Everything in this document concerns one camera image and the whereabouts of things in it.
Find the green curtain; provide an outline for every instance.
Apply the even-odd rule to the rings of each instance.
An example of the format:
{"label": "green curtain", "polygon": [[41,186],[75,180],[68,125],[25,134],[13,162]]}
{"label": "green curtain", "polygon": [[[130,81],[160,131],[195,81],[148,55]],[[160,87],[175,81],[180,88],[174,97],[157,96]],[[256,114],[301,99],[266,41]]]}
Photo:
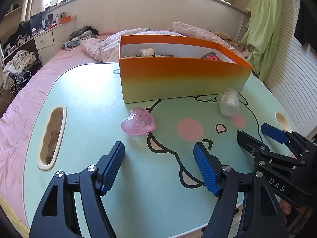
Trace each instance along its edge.
{"label": "green curtain", "polygon": [[247,61],[253,65],[260,81],[264,81],[272,65],[280,35],[283,0],[250,0],[251,12],[248,31],[241,42],[253,46]]}

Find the pink bed sheet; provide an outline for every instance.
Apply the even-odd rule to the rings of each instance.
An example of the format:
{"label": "pink bed sheet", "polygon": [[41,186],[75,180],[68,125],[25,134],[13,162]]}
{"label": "pink bed sheet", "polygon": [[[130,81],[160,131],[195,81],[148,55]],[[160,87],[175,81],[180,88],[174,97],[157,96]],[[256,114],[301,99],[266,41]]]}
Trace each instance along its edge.
{"label": "pink bed sheet", "polygon": [[17,94],[0,119],[0,193],[26,226],[22,176],[29,137],[38,112],[60,75],[75,66],[95,62],[99,63],[82,51],[81,46],[71,52],[59,50]]}

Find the light green table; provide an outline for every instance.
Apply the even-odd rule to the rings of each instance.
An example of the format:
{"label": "light green table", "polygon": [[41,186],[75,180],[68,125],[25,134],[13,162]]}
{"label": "light green table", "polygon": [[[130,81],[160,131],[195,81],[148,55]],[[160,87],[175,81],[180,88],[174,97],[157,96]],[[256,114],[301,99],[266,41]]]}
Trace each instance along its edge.
{"label": "light green table", "polygon": [[[125,144],[126,155],[102,201],[118,238],[167,238],[209,221],[217,198],[203,185],[195,164],[192,151],[197,141],[204,141],[206,147],[212,141],[210,153],[244,173],[252,171],[253,158],[238,146],[237,130],[262,138],[272,151],[288,153],[286,147],[264,137],[259,126],[267,122],[279,127],[275,112],[280,112],[296,128],[253,75],[238,95],[240,116],[232,123],[221,117],[216,95],[124,104],[118,69],[118,63],[75,67],[59,77],[48,93],[26,155],[23,196],[29,226],[56,171],[81,172],[109,153],[117,140]],[[36,163],[39,144],[51,111],[61,104],[67,107],[61,147],[54,167],[42,171]],[[121,121],[134,107],[149,108],[156,130],[142,136],[121,130]],[[82,234],[89,237],[79,194],[75,200]],[[237,203],[242,200],[241,193]]]}

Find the blue gripper pad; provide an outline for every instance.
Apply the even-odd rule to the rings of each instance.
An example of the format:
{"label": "blue gripper pad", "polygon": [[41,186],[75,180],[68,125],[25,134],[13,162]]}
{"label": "blue gripper pad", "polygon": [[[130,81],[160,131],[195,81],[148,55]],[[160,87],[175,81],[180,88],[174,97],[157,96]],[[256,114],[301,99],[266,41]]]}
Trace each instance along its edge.
{"label": "blue gripper pad", "polygon": [[288,137],[285,132],[267,123],[262,124],[261,132],[280,144],[286,144],[288,142]]}
{"label": "blue gripper pad", "polygon": [[217,185],[216,173],[209,164],[204,152],[197,144],[194,146],[194,159],[205,182],[207,190],[217,196],[219,187]]}
{"label": "blue gripper pad", "polygon": [[124,147],[124,144],[121,143],[120,146],[115,151],[114,155],[112,156],[109,164],[107,165],[106,170],[104,171],[102,175],[103,186],[101,187],[100,192],[103,195],[105,195],[107,191],[111,190],[112,185],[114,184],[115,179],[117,177],[121,163],[123,161],[124,155],[125,155],[125,147]]}

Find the orange small box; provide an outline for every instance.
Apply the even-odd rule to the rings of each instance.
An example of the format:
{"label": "orange small box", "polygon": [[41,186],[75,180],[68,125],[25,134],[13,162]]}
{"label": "orange small box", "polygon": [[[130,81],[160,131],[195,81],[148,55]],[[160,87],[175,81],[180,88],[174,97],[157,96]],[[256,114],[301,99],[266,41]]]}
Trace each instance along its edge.
{"label": "orange small box", "polygon": [[[174,57],[135,57],[147,48]],[[218,43],[167,35],[121,36],[119,67],[125,103],[240,92],[253,69]]]}
{"label": "orange small box", "polygon": [[60,24],[69,22],[69,21],[71,21],[71,20],[72,20],[72,16],[67,16],[67,17],[61,18],[61,19],[60,19]]}

